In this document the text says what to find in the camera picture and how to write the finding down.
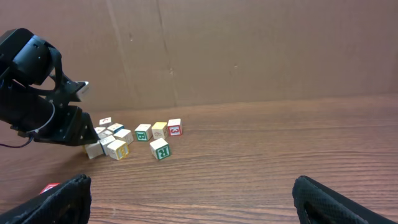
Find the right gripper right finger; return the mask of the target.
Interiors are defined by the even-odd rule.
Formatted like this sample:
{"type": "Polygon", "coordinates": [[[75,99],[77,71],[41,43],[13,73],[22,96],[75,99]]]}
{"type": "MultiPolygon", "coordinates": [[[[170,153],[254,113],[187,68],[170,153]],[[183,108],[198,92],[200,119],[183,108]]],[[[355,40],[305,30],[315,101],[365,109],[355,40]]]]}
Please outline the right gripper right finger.
{"type": "Polygon", "coordinates": [[[301,224],[397,224],[304,175],[292,196],[301,224]]]}

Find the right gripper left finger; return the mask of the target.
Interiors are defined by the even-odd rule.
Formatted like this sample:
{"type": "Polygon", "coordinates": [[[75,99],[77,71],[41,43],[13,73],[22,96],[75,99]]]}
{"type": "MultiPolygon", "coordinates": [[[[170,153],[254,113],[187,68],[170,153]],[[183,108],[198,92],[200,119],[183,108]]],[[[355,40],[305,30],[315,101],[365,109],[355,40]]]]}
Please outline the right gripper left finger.
{"type": "Polygon", "coordinates": [[[5,224],[87,224],[91,178],[80,174],[1,214],[5,224]]]}

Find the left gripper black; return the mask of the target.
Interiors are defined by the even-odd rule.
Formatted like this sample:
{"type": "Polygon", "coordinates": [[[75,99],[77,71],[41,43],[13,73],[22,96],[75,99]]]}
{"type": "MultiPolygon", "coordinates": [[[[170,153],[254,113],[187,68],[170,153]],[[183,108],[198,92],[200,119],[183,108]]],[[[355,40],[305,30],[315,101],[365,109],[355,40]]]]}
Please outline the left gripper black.
{"type": "Polygon", "coordinates": [[[52,105],[49,120],[32,132],[35,142],[82,146],[99,140],[90,115],[70,102],[80,102],[76,92],[83,82],[74,82],[64,75],[56,90],[51,91],[44,100],[52,105]]]}

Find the red number three block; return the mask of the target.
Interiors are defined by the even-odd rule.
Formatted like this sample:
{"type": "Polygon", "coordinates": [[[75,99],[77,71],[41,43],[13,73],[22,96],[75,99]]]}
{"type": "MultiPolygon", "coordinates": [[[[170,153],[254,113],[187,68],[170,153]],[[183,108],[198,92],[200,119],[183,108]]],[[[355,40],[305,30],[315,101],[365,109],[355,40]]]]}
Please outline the red number three block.
{"type": "Polygon", "coordinates": [[[58,186],[58,185],[60,185],[60,183],[50,183],[50,184],[47,184],[47,185],[42,189],[42,191],[40,192],[40,194],[43,194],[44,192],[46,192],[46,191],[48,191],[48,190],[50,190],[50,189],[52,189],[52,188],[54,188],[54,187],[56,187],[56,186],[58,186]]]}

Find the blue-sided block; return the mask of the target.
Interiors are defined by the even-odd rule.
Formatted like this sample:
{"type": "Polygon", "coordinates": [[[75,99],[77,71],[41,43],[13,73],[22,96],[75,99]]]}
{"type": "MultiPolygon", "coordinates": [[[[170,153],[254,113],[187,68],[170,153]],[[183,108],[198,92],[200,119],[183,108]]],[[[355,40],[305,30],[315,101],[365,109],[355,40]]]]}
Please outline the blue-sided block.
{"type": "Polygon", "coordinates": [[[101,147],[103,149],[103,153],[108,156],[109,155],[109,150],[108,150],[108,145],[115,141],[115,137],[113,135],[110,135],[106,138],[100,139],[99,143],[101,144],[101,147]]]}

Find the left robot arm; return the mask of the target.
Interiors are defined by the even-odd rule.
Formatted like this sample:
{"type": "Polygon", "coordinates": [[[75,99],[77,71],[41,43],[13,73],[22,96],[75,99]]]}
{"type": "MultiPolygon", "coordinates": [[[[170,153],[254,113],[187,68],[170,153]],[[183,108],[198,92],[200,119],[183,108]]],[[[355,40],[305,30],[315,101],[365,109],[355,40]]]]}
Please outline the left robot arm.
{"type": "Polygon", "coordinates": [[[76,106],[88,85],[69,79],[61,53],[31,31],[1,36],[1,121],[19,136],[65,146],[96,143],[90,115],[76,106]]]}

